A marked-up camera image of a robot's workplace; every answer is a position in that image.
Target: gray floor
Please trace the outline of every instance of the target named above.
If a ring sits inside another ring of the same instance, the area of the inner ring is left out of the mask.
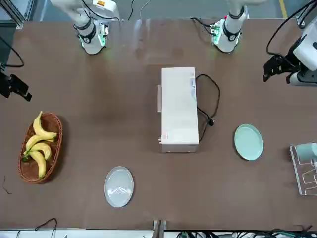
[[[127,19],[131,12],[131,0],[116,0],[120,16]],[[135,0],[132,20],[140,19],[141,7],[147,0]],[[268,0],[261,6],[248,7],[250,18],[282,18],[279,0]],[[142,18],[183,19],[224,17],[228,12],[224,0],[151,0],[143,9]],[[52,6],[50,0],[37,0],[33,21],[68,21],[67,15]]]

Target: metal bracket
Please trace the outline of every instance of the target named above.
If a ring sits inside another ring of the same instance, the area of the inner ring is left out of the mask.
[[[303,20],[303,18],[306,17],[306,14],[308,14],[308,12],[311,11],[312,7],[314,6],[315,4],[310,4],[305,10],[302,11],[302,13],[299,16],[296,17],[297,24],[300,29],[304,29],[306,27],[306,23]]]
[[[166,230],[165,220],[154,220],[153,221],[153,235],[152,238],[164,238],[164,231]]]

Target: woven basket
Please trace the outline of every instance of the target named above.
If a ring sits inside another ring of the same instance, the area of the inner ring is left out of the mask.
[[[63,128],[62,128],[60,120],[58,119],[56,115],[51,113],[42,114],[41,124],[44,130],[50,131],[50,132],[57,132],[57,137],[54,139],[54,142],[44,141],[51,147],[52,156],[49,160],[46,161],[47,172],[45,176],[43,178],[39,178],[38,165],[36,161],[31,158],[28,162],[22,161],[26,142],[31,138],[31,136],[35,135],[35,132],[33,129],[33,123],[29,126],[26,132],[23,144],[22,144],[22,148],[21,148],[21,152],[19,156],[19,162],[18,162],[18,170],[23,180],[31,184],[47,182],[49,176],[52,174],[54,168],[56,167],[58,154],[60,151],[60,146],[62,141],[62,136],[63,136]]]

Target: sticker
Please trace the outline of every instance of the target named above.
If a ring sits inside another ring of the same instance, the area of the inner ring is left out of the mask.
[[[99,6],[105,6],[105,2],[104,2],[104,1],[98,1],[97,4],[98,4]]]

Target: plate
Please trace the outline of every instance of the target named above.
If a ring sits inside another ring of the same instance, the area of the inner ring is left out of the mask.
[[[130,171],[122,166],[114,167],[107,175],[104,194],[112,207],[123,207],[131,199],[134,188]]]
[[[234,144],[242,158],[256,160],[263,151],[261,133],[250,124],[242,124],[234,134]]]

